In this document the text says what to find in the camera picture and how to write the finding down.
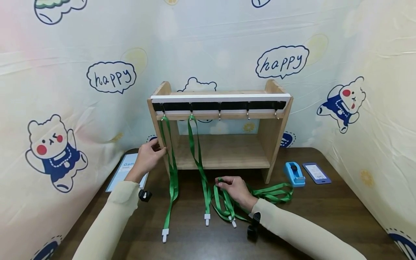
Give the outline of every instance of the beige sleeve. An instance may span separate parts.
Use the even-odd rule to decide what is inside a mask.
[[[316,260],[365,260],[355,248],[322,227],[259,199],[253,214],[260,212],[260,224]]]
[[[119,182],[72,260],[110,260],[129,217],[137,209],[138,201],[139,184]]]

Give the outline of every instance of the hand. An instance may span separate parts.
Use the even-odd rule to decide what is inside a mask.
[[[218,182],[215,178],[215,185],[224,189],[241,207],[251,212],[258,198],[250,194],[244,180],[240,176],[221,177],[224,182]]]
[[[140,183],[143,176],[150,172],[165,154],[166,147],[160,149],[157,138],[143,144],[139,148],[139,153],[133,168],[131,168],[124,180]]]

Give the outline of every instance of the green lanyard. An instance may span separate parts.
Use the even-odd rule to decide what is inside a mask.
[[[196,137],[198,141],[198,160],[195,158],[195,142],[193,139],[191,121],[195,122],[196,125]],[[210,203],[211,203],[211,189],[208,186],[208,179],[204,173],[204,168],[202,166],[202,155],[201,155],[201,144],[199,143],[199,134],[198,134],[198,124],[196,123],[196,119],[193,115],[190,115],[188,118],[188,135],[189,135],[189,146],[191,148],[191,154],[195,161],[196,166],[198,167],[199,173],[201,175],[201,182],[202,182],[202,189],[204,192],[204,200],[205,200],[205,226],[209,226],[209,220],[211,219],[210,214]]]
[[[159,122],[159,128],[160,128],[163,143],[165,145],[166,145],[166,138],[165,138],[165,133],[163,129],[163,121],[166,122],[166,126],[168,129],[169,138],[171,141],[171,155],[172,155],[172,164],[171,164],[171,158],[169,156],[169,153],[167,153],[168,164],[169,164],[169,174],[171,177],[170,184],[169,184],[169,193],[171,196],[171,202],[169,204],[168,213],[166,214],[165,224],[162,230],[162,241],[163,243],[166,243],[167,236],[169,235],[169,221],[171,217],[173,202],[177,199],[178,194],[179,194],[179,183],[178,183],[178,168],[176,166],[175,153],[173,151],[173,146],[172,146],[171,126],[169,124],[169,119],[166,116],[163,116],[163,118]],[[196,136],[197,136],[197,141],[198,141],[198,160],[195,158],[195,141],[193,138],[191,121],[194,121],[196,125]],[[210,217],[211,216],[210,204],[211,204],[212,196],[215,199],[215,205],[213,205],[215,211],[218,213],[218,215],[222,219],[224,219],[225,221],[231,222],[234,228],[237,227],[235,223],[236,218],[249,222],[249,220],[247,220],[246,218],[234,212],[234,206],[237,206],[239,208],[241,208],[241,206],[230,197],[227,191],[220,190],[218,189],[217,186],[214,186],[214,193],[213,195],[211,194],[211,189],[208,186],[208,180],[204,173],[204,169],[202,165],[201,144],[199,142],[198,125],[193,115],[190,115],[188,118],[188,134],[189,134],[189,146],[191,149],[191,154],[193,156],[195,164],[197,165],[199,173],[201,175],[202,189],[203,189],[204,200],[205,200],[205,215],[204,215],[205,225],[206,226],[209,225],[209,220],[211,218]],[[283,187],[290,187],[290,190],[289,191],[282,190]],[[263,198],[273,204],[288,202],[292,199],[292,194],[293,194],[293,187],[288,183],[281,183],[281,184],[274,185],[269,188],[263,188],[259,190],[253,190],[249,185],[247,185],[247,188],[254,197]],[[221,207],[221,202],[220,202],[221,200],[223,201],[223,204],[224,204],[224,210]]]
[[[288,191],[285,191],[285,190],[282,190],[283,187],[289,187],[290,189]],[[277,184],[269,188],[263,188],[260,190],[253,190],[249,185],[247,185],[247,188],[249,192],[251,193],[251,195],[253,195],[254,197],[263,198],[273,204],[288,202],[292,199],[292,194],[293,194],[293,187],[288,183],[281,183],[281,184]],[[214,185],[214,199],[215,199],[215,205],[214,205],[215,211],[218,213],[218,215],[222,219],[226,221],[230,221],[233,224],[234,228],[237,227],[235,223],[235,218],[250,222],[250,220],[236,214],[234,212],[234,206],[241,208],[247,214],[250,214],[250,212],[246,211],[237,202],[235,202],[230,197],[227,191],[221,190],[215,185]],[[220,199],[223,200],[225,210],[222,210],[221,208]]]
[[[171,164],[171,158],[169,156],[169,153],[166,153],[168,155],[169,174],[171,176],[170,184],[169,184],[169,193],[171,195],[171,203],[169,204],[168,213],[166,214],[166,219],[165,219],[165,225],[163,226],[163,230],[162,230],[162,242],[166,243],[167,236],[169,235],[169,221],[171,218],[172,205],[173,205],[174,200],[178,197],[178,194],[179,194],[179,183],[178,183],[178,168],[176,167],[175,152],[173,151],[173,145],[172,145],[171,126],[169,124],[169,119],[166,116],[163,116],[163,118],[159,122],[159,128],[160,128],[163,143],[165,145],[166,145],[166,138],[165,138],[165,133],[163,129],[163,121],[166,122],[166,126],[168,128],[169,138],[171,141],[171,154],[172,154],[172,164]]]

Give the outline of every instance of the paper sheet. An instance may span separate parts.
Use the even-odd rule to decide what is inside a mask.
[[[106,192],[112,192],[114,187],[119,183],[120,181],[123,181],[131,168],[134,165],[134,162],[136,161],[137,154],[126,154],[123,158],[123,161],[119,165],[119,168],[117,169],[117,172],[114,174],[113,179],[111,180],[110,184],[108,185]],[[146,184],[147,175],[149,173],[146,173],[146,175],[142,178],[140,182],[140,189],[144,188],[144,185]]]

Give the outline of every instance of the wooden shelf board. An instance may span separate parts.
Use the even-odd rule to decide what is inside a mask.
[[[177,120],[188,120],[189,114],[167,114],[166,117],[171,121]],[[198,114],[194,113],[193,116],[197,120],[218,120],[218,113],[215,114]],[[283,113],[277,113],[276,116],[274,113],[250,113],[250,119],[276,119],[276,116],[282,119],[285,115]],[[163,115],[156,115],[157,120],[161,120]],[[247,119],[247,114],[221,114],[221,119]]]
[[[177,96],[177,95],[232,95],[232,94],[268,94],[265,90],[243,90],[243,91],[179,91],[179,92],[172,92],[169,95]]]
[[[195,139],[195,156],[198,142]],[[270,163],[256,134],[200,135],[204,169],[269,168]],[[179,170],[197,169],[189,148],[189,137],[180,136],[175,149]]]

